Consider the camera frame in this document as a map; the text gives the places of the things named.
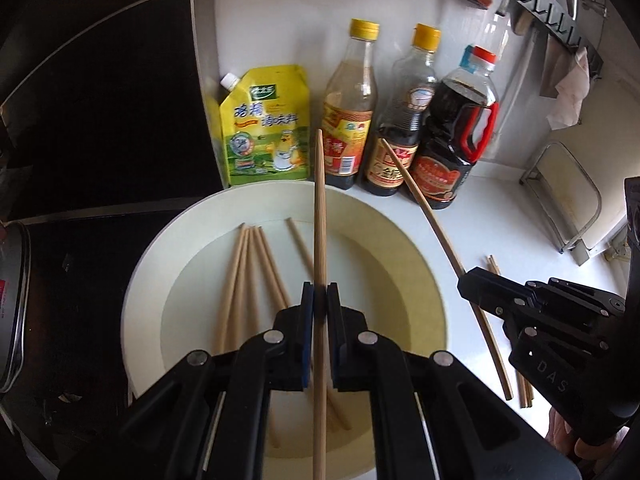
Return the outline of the person's right hand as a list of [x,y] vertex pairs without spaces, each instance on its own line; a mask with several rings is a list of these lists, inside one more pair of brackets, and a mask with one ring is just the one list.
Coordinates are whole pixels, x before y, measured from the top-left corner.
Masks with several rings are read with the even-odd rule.
[[602,469],[611,460],[625,439],[627,432],[628,428],[623,427],[615,437],[608,439],[605,444],[589,445],[576,437],[575,431],[555,408],[550,408],[546,440],[565,456],[569,456],[570,452],[573,452],[580,460],[585,460],[588,464],[596,466],[597,469]]

